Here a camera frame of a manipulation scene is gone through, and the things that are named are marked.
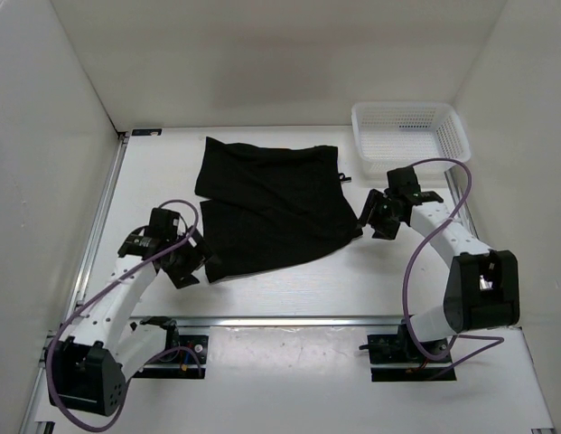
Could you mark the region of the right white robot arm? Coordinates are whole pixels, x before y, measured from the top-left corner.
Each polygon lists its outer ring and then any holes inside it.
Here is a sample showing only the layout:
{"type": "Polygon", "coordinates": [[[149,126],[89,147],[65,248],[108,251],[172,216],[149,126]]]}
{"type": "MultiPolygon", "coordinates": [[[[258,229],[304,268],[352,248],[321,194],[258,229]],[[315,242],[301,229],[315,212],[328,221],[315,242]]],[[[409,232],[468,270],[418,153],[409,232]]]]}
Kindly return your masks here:
{"type": "Polygon", "coordinates": [[[428,311],[404,314],[397,352],[415,362],[429,342],[463,332],[513,326],[520,319],[519,265],[509,250],[475,238],[436,192],[421,188],[411,166],[387,174],[388,188],[371,190],[359,219],[379,240],[392,241],[402,224],[424,238],[449,269],[442,302],[428,311]]]}

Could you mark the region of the black shorts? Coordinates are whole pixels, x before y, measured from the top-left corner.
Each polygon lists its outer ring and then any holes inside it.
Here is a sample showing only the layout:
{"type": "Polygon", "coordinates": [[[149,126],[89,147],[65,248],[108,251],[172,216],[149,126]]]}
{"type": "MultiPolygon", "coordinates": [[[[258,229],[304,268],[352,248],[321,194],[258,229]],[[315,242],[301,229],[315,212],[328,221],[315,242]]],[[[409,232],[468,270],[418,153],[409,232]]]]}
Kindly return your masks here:
{"type": "Polygon", "coordinates": [[[359,238],[341,189],[336,146],[264,148],[205,141],[194,192],[216,255],[210,283],[301,265],[359,238]]]}

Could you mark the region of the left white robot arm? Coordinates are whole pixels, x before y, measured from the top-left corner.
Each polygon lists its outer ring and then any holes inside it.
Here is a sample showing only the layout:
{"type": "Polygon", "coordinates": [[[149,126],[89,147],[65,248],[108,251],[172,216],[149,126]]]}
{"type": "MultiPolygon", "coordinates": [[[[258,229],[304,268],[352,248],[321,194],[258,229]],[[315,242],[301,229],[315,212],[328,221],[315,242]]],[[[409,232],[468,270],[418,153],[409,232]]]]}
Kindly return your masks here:
{"type": "Polygon", "coordinates": [[[166,202],[148,223],[131,231],[117,252],[106,286],[62,325],[46,354],[51,404],[60,411],[99,416],[118,411],[134,375],[150,363],[197,361],[182,345],[169,316],[131,319],[142,295],[164,273],[177,289],[199,284],[195,272],[214,255],[198,230],[200,215],[186,224],[166,202]]]}

